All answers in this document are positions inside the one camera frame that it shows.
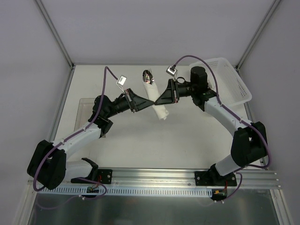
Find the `white paper napkin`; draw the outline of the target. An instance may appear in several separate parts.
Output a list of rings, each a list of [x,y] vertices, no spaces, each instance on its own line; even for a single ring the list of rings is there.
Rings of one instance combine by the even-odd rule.
[[[161,95],[156,83],[143,82],[143,86],[145,88],[148,99],[150,101],[156,102]],[[153,105],[152,108],[154,109],[159,120],[166,120],[169,112],[164,105]]]

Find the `black handled steel spoon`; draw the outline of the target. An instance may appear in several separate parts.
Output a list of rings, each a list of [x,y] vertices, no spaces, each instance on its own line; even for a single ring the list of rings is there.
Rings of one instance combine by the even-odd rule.
[[[153,84],[154,77],[152,75],[152,72],[148,69],[144,70],[142,73],[142,80],[144,83]]]

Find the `black handled steel fork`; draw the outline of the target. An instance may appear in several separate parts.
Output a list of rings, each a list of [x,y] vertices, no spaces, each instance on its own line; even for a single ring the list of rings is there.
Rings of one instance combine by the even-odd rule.
[[[152,84],[154,82],[154,78],[153,78],[153,74],[152,74],[151,69],[148,69],[147,72],[146,72],[146,81],[149,84]]]

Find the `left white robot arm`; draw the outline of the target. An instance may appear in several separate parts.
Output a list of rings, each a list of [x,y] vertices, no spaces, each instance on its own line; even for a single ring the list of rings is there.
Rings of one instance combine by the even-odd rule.
[[[40,141],[27,168],[27,174],[33,178],[35,191],[42,188],[55,189],[65,178],[67,160],[88,143],[103,137],[112,127],[109,119],[126,110],[138,112],[154,105],[154,102],[126,89],[114,101],[102,94],[95,98],[92,115],[88,121],[68,137],[53,142]]]

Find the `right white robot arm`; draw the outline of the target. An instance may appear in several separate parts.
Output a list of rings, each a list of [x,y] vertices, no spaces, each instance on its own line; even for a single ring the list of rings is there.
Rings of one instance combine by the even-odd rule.
[[[265,126],[261,122],[244,121],[220,103],[217,93],[208,85],[205,68],[191,68],[188,82],[179,83],[175,79],[169,79],[166,90],[155,101],[155,105],[174,104],[181,97],[191,97],[197,107],[213,116],[233,137],[230,154],[213,164],[200,177],[202,180],[211,181],[217,186],[222,185],[234,172],[267,156]]]

